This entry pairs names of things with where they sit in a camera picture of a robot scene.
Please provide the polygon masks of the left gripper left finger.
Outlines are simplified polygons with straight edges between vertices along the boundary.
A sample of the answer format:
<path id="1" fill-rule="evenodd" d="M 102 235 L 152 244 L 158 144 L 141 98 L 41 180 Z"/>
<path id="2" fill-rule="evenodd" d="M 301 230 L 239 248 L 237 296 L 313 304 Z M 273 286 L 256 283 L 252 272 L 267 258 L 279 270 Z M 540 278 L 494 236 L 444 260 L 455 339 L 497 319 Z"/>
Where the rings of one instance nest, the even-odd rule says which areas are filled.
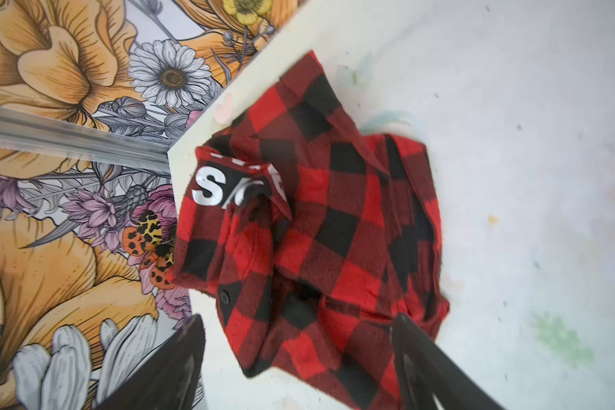
<path id="1" fill-rule="evenodd" d="M 195 314 L 156 346 L 157 321 L 146 314 L 120 331 L 101 325 L 104 362 L 95 409 L 205 409 L 202 365 L 206 335 Z"/>

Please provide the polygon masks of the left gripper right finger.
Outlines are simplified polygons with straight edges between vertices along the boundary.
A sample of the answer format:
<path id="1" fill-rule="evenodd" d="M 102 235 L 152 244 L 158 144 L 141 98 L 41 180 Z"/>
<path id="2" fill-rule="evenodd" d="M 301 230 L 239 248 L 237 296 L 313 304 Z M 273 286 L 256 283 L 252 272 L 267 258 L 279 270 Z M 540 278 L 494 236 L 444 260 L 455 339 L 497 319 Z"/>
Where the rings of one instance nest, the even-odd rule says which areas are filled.
<path id="1" fill-rule="evenodd" d="M 485 410 L 502 407 L 406 314 L 394 317 L 391 343 L 402 409 Z"/>

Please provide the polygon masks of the red black plaid cloth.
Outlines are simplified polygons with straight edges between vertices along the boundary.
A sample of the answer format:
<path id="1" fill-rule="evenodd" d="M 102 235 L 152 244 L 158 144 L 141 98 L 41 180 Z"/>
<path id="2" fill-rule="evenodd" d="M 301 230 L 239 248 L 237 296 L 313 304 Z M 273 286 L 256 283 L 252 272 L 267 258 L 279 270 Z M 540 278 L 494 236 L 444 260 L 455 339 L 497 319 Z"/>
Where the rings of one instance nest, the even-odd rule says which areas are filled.
<path id="1" fill-rule="evenodd" d="M 215 298 L 243 374 L 400 408 L 391 322 L 449 312 L 425 145 L 361 135 L 307 53 L 195 155 L 171 278 Z"/>

